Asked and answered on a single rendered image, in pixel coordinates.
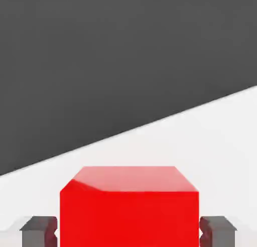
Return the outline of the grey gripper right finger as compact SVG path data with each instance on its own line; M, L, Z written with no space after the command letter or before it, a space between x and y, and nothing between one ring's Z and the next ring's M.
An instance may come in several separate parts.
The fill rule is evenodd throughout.
M257 247L257 230L236 217L202 216L199 247Z

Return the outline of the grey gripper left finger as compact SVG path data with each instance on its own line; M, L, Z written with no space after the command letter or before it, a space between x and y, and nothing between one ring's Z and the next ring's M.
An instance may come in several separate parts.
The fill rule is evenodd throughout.
M0 231L0 247L58 247L54 216L25 216Z

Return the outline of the small red cube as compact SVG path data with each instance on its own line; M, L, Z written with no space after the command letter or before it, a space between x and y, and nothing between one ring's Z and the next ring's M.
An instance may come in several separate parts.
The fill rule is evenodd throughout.
M84 167L60 192L60 247L199 247L198 222L173 166Z

